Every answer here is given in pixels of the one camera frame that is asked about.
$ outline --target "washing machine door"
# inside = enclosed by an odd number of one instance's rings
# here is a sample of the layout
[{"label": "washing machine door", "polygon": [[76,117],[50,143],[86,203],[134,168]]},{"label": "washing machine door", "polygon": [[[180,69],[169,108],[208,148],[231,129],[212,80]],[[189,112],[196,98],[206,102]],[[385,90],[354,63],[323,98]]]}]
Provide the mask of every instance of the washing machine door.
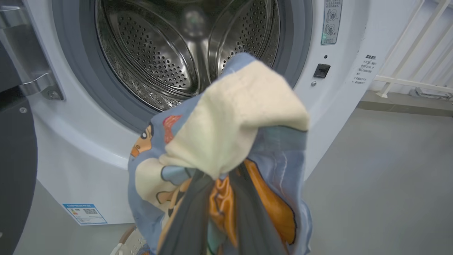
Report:
[{"label": "washing machine door", "polygon": [[20,2],[0,1],[0,250],[13,254],[32,204],[38,164],[27,93],[49,81],[44,57]]}]

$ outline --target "instruction sticker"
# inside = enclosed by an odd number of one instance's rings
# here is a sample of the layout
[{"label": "instruction sticker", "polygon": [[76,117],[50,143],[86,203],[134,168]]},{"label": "instruction sticker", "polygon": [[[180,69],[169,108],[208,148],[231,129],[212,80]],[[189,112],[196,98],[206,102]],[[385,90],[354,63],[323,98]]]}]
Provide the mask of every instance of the instruction sticker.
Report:
[{"label": "instruction sticker", "polygon": [[325,0],[321,45],[335,44],[337,42],[342,5],[343,0]]},{"label": "instruction sticker", "polygon": [[360,63],[360,67],[355,71],[351,82],[359,85],[370,83],[374,79],[375,73],[373,71],[375,71],[375,68],[377,70],[376,56],[367,54]]},{"label": "instruction sticker", "polygon": [[64,208],[81,224],[106,224],[94,204],[63,204]]}]

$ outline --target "gray floor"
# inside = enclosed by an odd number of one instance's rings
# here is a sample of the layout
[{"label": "gray floor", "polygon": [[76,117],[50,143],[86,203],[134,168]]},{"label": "gray floor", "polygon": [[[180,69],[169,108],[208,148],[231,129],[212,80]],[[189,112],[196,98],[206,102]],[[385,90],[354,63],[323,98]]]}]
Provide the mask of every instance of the gray floor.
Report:
[{"label": "gray floor", "polygon": [[[304,198],[313,255],[451,254],[453,118],[356,109]],[[128,227],[79,226],[38,183],[14,255],[108,255]]]}]

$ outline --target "laundry basket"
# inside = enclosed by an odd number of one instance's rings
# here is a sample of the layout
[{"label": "laundry basket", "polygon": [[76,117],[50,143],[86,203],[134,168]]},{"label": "laundry basket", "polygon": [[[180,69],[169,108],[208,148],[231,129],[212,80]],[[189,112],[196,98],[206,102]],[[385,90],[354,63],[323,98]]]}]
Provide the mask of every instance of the laundry basket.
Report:
[{"label": "laundry basket", "polygon": [[112,250],[110,255],[152,255],[152,253],[145,253],[145,250],[141,249],[145,244],[146,240],[134,225],[130,229],[126,230],[120,238],[118,245]]}]

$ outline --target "washing machine drum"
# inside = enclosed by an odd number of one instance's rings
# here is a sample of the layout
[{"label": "washing machine drum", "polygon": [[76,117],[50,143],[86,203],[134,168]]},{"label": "washing machine drum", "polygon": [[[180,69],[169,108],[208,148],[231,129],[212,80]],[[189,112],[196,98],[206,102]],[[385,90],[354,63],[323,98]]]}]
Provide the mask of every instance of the washing machine drum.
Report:
[{"label": "washing machine drum", "polygon": [[203,92],[242,52],[294,86],[312,20],[309,0],[53,0],[53,13],[81,84],[133,130]]}]

